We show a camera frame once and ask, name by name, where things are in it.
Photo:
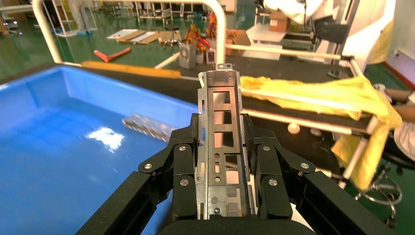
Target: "blue plastic bin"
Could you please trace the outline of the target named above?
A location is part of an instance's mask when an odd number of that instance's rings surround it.
[[[0,234],[74,234],[166,143],[125,128],[134,113],[182,128],[193,104],[71,67],[0,85]],[[143,231],[155,234],[166,200]]]

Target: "rectangular hole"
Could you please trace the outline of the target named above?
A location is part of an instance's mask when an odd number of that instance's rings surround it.
[[[203,202],[200,203],[200,214],[199,214],[199,219],[203,220],[204,219],[204,214],[205,214],[205,204]]]
[[[199,174],[197,175],[197,180],[202,181],[202,176],[203,178],[205,177],[205,162],[200,163],[200,169]]]
[[[239,184],[239,172],[237,170],[228,170],[226,172],[226,183],[230,185]]]
[[[230,111],[214,111],[215,124],[232,124],[232,115]]]
[[[205,100],[202,99],[202,114],[205,113]]]
[[[232,132],[215,132],[215,148],[233,147]]]
[[[230,104],[231,96],[229,95],[229,92],[214,92],[213,103],[214,104]]]
[[[202,139],[201,142],[199,142],[199,145],[202,146],[206,143],[206,129],[202,127]]]
[[[236,155],[225,155],[225,162],[228,168],[238,167],[238,157]]]
[[[215,162],[215,172],[219,173],[219,162]]]

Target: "wooden board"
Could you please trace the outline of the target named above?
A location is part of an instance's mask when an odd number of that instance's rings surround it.
[[[144,45],[146,45],[146,44],[149,44],[150,42],[152,42],[154,40],[157,40],[159,38],[159,36],[158,36],[159,33],[156,32],[155,34],[153,34],[153,35],[151,35],[151,36],[149,36],[149,37],[147,37],[147,38],[145,38],[145,39],[143,39],[143,40],[141,40],[139,42],[132,41],[136,37],[139,37],[139,36],[141,36],[141,35],[143,35],[143,34],[145,34],[147,32],[148,31],[146,31],[146,30],[138,30],[138,31],[133,32],[133,33],[130,33],[130,34],[124,36],[124,37],[118,38],[117,39],[117,42],[119,42],[119,43],[132,43],[132,44],[144,44]]]

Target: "person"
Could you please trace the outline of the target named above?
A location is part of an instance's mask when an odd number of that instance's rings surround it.
[[[90,22],[88,20],[87,12],[85,7],[82,5],[81,0],[69,0],[68,1],[70,11],[73,19],[78,24],[78,36],[92,35]]]
[[[393,105],[403,124],[393,132],[393,138],[387,140],[385,150],[396,156],[404,154],[415,161],[415,92],[385,88],[384,93],[393,101],[404,103]]]

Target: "red object on floor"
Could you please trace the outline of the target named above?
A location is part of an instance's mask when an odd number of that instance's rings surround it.
[[[102,53],[99,50],[94,50],[93,53],[96,56],[98,56],[101,60],[103,60],[105,62],[109,62],[109,61],[111,61],[111,60],[113,60],[115,58],[118,58],[118,57],[120,57],[120,56],[122,56],[124,54],[127,54],[130,51],[131,51],[131,48],[127,47],[126,49],[124,49],[124,50],[122,50],[120,52],[114,53],[112,55],[106,55],[106,54]]]

